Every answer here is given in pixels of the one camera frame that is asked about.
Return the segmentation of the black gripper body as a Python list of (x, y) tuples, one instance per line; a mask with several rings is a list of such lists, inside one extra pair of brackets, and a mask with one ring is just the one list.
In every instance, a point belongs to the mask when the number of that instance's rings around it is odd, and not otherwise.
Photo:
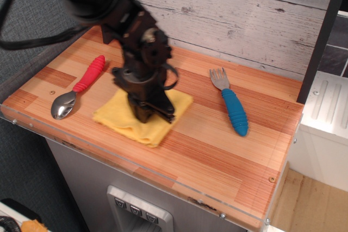
[(112, 68), (114, 83), (127, 92), (128, 103), (133, 115), (142, 123), (146, 123), (154, 114), (169, 123), (175, 119), (175, 109), (166, 91), (175, 87), (175, 83), (166, 86), (167, 71), (176, 69), (165, 63), (156, 68), (152, 75), (142, 80), (130, 68)]

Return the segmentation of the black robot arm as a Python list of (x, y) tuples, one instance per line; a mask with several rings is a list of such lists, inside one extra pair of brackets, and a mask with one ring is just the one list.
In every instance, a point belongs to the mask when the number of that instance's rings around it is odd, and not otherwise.
[(103, 42), (117, 40), (123, 66), (114, 67), (114, 83), (126, 91), (134, 116), (146, 123), (157, 114), (172, 122), (175, 109), (166, 95), (167, 71), (176, 72), (168, 37), (156, 20), (137, 0), (64, 0), (70, 15), (84, 26), (100, 26)]

